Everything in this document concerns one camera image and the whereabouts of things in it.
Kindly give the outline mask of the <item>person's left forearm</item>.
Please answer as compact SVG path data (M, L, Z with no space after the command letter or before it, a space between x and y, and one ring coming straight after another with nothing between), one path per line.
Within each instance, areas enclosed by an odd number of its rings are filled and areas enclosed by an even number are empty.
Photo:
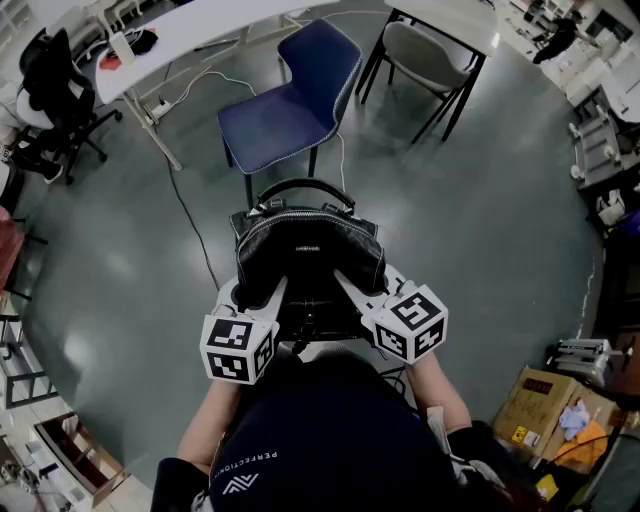
M224 435L234 419L241 395L241 385L213 380L198 411L185 431L177 457L210 473Z

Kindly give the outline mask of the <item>person's dark t-shirt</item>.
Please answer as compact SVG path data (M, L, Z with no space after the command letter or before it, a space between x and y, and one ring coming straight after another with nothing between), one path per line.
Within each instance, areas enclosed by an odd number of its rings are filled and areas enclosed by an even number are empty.
M159 463L151 512L510 512L485 458L443 447L366 362L285 362L211 459Z

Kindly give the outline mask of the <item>person's right forearm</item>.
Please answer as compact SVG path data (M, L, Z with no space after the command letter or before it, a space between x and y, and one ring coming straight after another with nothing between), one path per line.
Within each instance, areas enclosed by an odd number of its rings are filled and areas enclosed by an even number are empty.
M472 426L465 402L442 370L434 351L412 365L406 365L405 369L416 408L421 414L431 407L441 407L447 434Z

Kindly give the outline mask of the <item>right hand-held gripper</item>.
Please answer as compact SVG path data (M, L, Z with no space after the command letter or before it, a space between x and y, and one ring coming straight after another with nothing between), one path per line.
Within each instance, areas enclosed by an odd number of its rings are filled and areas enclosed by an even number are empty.
M374 345L383 352L414 364L445 342L449 311L427 285L416 287L387 264L387 292L392 297L386 300L385 287L366 292L339 270L334 271L334 276L364 316L363 325L371 331Z

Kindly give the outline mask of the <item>black leather handbag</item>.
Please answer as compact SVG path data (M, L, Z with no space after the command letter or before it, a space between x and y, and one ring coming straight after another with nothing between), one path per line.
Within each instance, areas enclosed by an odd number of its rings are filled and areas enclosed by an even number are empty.
M279 337L298 348L311 342L373 340L337 278L367 298L386 291L386 261L376 224L355 202L315 178L280 181L230 218L238 282L230 293L240 312L265 306L287 282L276 316Z

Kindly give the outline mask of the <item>grey upholstered chair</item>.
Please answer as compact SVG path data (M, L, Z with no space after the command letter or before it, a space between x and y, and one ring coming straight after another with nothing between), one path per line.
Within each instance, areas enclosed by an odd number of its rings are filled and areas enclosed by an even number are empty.
M415 144L432 123L439 123L460 96L476 70L476 57L464 67L457 66L445 47L426 32L401 21L389 23L383 45L392 67L429 90L441 100L411 143Z

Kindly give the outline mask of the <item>blue chair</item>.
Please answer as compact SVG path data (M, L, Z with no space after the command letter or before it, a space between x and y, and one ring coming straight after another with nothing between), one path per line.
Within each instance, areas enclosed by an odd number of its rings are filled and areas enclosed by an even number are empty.
M324 19L284 38L278 53L291 80L217 116L227 163L244 175L249 206L252 175L276 163L307 152L314 176L318 147L337 134L362 61L359 46Z

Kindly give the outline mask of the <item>white bag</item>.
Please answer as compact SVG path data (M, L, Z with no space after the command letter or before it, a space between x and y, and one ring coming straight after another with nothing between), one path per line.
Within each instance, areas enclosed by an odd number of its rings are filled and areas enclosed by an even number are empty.
M606 197L596 200L596 211L605 226L614 226L626 213L624 201L619 189L610 190Z

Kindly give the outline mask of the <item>dark red furniture piece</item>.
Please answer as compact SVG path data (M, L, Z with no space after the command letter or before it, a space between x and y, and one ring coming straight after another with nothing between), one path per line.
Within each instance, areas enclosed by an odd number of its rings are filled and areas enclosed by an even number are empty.
M25 234L9 212L0 206L0 294L11 289L10 277L25 241Z

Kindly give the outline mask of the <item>black metal rack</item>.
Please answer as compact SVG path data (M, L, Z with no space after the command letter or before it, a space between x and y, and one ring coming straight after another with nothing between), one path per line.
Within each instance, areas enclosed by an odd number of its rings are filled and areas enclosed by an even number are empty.
M8 411L57 398L18 315L0 315L0 408Z

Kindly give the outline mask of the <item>grey cart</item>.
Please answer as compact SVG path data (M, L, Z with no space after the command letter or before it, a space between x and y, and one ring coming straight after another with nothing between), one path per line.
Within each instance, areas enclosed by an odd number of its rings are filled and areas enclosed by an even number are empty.
M625 171L640 171L640 146L617 128L609 111L597 102L592 116L568 125L574 154L570 175L578 190L604 184Z

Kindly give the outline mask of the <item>black office chair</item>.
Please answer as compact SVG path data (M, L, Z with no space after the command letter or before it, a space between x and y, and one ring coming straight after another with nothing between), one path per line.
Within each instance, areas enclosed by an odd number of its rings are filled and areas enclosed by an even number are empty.
M16 110L26 124L23 150L33 163L45 165L46 181L62 176L72 184L72 170L85 145L104 163L108 155L91 134L110 119L120 122L123 114L117 109L95 113L95 88L73 61L67 30L38 32L20 55L19 70Z

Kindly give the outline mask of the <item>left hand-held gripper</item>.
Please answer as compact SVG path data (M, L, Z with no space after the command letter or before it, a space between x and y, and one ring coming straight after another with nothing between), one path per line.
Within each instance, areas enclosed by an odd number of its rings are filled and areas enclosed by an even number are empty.
M236 297L239 279L221 287L213 313L205 316L199 344L209 379L254 385L262 377L276 352L277 316L287 284L283 276L263 305L245 312Z

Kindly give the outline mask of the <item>marble table with black legs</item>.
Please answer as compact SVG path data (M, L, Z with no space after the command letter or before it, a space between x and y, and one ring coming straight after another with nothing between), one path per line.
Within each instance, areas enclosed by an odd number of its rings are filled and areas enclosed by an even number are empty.
M464 68L472 57L477 58L476 70L448 111L452 115L442 136L443 140L447 140L464 110L485 61L497 49L499 32L496 11L480 0L384 0L384 2L391 7L391 13L366 61L355 94L360 97L361 103L366 102L382 62L390 65L390 77L393 77L395 72L400 72L392 67L386 56L383 45L385 27L395 21L415 26L438 40L457 66Z

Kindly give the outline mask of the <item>orange cloth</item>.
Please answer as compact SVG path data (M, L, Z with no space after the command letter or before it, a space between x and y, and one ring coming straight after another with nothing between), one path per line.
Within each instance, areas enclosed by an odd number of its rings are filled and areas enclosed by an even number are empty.
M587 474L605 454L607 447L607 433L599 423L591 420L570 441L561 445L552 463L577 473Z

